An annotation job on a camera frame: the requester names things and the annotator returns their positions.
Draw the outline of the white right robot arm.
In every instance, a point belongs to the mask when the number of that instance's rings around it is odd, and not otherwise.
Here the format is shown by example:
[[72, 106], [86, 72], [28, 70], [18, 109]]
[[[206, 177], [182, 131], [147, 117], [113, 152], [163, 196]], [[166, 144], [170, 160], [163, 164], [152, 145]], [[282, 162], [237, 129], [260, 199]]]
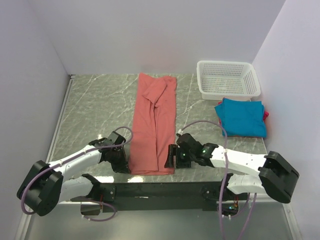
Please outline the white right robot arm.
[[219, 187], [222, 198], [230, 200], [245, 193], [267, 194], [273, 200], [289, 204], [300, 174], [278, 152], [253, 154], [226, 149], [206, 143], [201, 144], [189, 133], [178, 136], [176, 144], [168, 147], [165, 168], [190, 168], [195, 162], [203, 167], [232, 170], [225, 184]]

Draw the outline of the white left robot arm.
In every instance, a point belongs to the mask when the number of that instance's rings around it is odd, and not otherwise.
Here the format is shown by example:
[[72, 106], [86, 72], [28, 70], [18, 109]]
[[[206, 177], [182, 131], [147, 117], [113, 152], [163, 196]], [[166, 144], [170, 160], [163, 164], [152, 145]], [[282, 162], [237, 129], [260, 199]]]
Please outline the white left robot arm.
[[114, 172], [128, 173], [124, 146], [131, 142], [116, 131], [90, 141], [81, 150], [59, 160], [35, 162], [17, 191], [24, 214], [45, 216], [57, 204], [74, 198], [109, 206], [103, 198], [101, 182], [90, 174], [77, 178], [83, 169], [109, 162]]

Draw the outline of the salmon pink t-shirt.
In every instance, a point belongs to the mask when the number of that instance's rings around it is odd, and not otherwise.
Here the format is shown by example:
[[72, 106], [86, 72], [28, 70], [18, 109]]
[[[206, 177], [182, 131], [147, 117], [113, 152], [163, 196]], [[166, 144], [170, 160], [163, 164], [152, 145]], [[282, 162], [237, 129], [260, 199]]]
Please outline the salmon pink t-shirt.
[[172, 175], [166, 168], [169, 145], [175, 142], [177, 79], [138, 76], [128, 166], [133, 175]]

